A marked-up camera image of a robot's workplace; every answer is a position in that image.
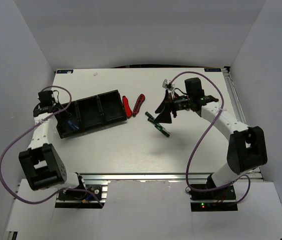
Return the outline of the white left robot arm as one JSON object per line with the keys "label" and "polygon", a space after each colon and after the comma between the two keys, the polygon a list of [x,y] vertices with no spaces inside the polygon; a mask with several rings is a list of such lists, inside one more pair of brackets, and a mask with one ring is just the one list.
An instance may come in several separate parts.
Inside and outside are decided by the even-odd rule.
{"label": "white left robot arm", "polygon": [[57,127],[74,130],[77,125],[70,121],[71,114],[54,96],[54,91],[44,90],[38,93],[40,103],[33,110],[35,124],[31,142],[27,150],[19,153],[18,159],[32,190],[47,188],[65,188],[75,199],[86,195],[86,186],[77,172],[68,172],[59,154],[53,146],[58,136]]}

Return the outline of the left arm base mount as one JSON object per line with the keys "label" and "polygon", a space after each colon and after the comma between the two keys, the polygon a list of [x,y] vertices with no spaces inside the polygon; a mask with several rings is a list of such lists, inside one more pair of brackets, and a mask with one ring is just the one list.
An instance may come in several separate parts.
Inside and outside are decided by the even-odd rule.
{"label": "left arm base mount", "polygon": [[98,203],[96,198],[101,202],[106,199],[107,185],[102,184],[88,184],[86,185],[86,191],[73,191],[67,190],[58,194],[57,200],[65,203]]}

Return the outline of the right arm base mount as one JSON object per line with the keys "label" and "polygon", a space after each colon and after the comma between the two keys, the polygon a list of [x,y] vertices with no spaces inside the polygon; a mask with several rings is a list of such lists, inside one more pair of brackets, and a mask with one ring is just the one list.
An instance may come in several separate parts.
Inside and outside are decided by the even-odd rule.
{"label": "right arm base mount", "polygon": [[187,186],[185,192],[190,196],[192,212],[238,211],[236,194],[232,185],[218,191],[210,192],[193,191]]}

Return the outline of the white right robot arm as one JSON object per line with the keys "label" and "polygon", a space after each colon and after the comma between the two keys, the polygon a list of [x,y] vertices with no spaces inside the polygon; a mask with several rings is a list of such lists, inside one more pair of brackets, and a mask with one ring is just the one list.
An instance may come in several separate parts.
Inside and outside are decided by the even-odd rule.
{"label": "white right robot arm", "polygon": [[225,192],[228,185],[234,183],[248,171],[267,163],[267,150],[264,131],[259,127],[250,127],[229,114],[223,107],[223,101],[212,95],[206,95],[201,80],[185,80],[186,94],[175,95],[174,85],[167,80],[162,87],[166,90],[154,123],[170,124],[178,111],[191,110],[207,120],[208,129],[215,127],[227,140],[228,150],[226,163],[208,176],[206,187],[202,192],[216,200]]}

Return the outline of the blue red screwdriver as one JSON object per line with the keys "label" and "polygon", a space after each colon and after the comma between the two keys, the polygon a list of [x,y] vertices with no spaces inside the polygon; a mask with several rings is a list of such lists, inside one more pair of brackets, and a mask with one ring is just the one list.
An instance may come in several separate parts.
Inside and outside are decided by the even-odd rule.
{"label": "blue red screwdriver", "polygon": [[80,129],[78,123],[74,122],[74,121],[71,120],[71,119],[68,119],[68,120],[67,120],[67,125],[68,125],[72,130],[79,130],[79,129]]}

